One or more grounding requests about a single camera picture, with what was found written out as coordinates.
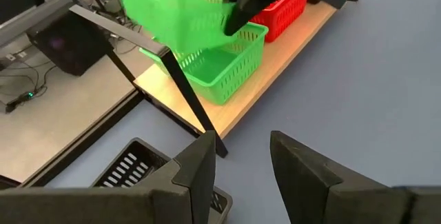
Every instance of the blue floor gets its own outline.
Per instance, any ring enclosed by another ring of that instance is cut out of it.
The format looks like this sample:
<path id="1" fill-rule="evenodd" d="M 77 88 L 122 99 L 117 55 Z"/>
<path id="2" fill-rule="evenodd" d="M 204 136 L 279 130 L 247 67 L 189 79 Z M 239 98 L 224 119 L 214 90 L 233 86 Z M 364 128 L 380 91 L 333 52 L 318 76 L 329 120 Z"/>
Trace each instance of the blue floor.
<path id="1" fill-rule="evenodd" d="M 441 185 L 441 0 L 360 0 L 335 14 L 225 138 L 228 223 L 288 223 L 269 133 L 386 185 Z M 87 186 L 139 136 L 173 156 L 192 138 L 142 103 L 51 186 Z"/>

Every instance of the red plastic basket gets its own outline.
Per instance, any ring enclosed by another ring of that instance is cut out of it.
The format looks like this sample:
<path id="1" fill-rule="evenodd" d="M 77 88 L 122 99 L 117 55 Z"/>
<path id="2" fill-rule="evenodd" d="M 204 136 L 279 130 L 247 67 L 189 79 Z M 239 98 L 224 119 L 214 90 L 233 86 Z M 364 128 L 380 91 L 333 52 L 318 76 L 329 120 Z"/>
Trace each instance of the red plastic basket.
<path id="1" fill-rule="evenodd" d="M 277 0 L 251 19 L 267 26 L 266 42 L 274 41 L 305 10 L 307 0 Z"/>

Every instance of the wooden table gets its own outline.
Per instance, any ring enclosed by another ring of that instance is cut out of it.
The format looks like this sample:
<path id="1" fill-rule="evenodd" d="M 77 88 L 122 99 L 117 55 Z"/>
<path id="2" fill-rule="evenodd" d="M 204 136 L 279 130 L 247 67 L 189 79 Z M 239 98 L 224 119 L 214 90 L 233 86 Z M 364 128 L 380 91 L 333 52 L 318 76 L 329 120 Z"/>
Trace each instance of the wooden table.
<path id="1" fill-rule="evenodd" d="M 335 12 L 336 9 L 326 3 L 307 5 L 303 14 L 277 40 L 265 44 L 262 65 L 225 105 L 215 105 L 198 97 L 221 138 L 239 122 Z M 147 69 L 136 78 L 135 84 L 184 122 L 204 131 L 176 84 L 158 66 Z"/>

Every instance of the computer tower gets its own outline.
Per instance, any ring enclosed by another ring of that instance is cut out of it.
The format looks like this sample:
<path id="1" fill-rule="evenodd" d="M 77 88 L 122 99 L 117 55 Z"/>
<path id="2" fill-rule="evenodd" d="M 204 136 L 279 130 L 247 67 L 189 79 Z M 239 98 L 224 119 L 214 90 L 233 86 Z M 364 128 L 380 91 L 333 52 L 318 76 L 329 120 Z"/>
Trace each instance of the computer tower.
<path id="1" fill-rule="evenodd" d="M 62 71 L 81 76 L 113 47 L 93 23 L 70 12 L 59 10 L 27 31 L 35 45 Z"/>

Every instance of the green basket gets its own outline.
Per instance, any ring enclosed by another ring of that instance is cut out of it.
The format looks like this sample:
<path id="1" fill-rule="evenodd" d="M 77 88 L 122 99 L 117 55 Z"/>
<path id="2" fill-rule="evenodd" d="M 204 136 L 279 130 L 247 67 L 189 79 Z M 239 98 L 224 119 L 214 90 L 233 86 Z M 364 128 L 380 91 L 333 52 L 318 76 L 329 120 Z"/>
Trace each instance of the green basket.
<path id="1" fill-rule="evenodd" d="M 127 15 L 158 40 L 181 52 L 230 43 L 224 35 L 233 3 L 223 0 L 123 0 Z"/>
<path id="2" fill-rule="evenodd" d="M 238 38 L 233 43 L 191 54 L 174 55 L 194 91 L 208 101 L 221 105 L 260 65 L 267 32 L 265 26 L 248 23 L 238 31 Z M 159 57 L 144 49 L 140 51 L 168 74 Z"/>

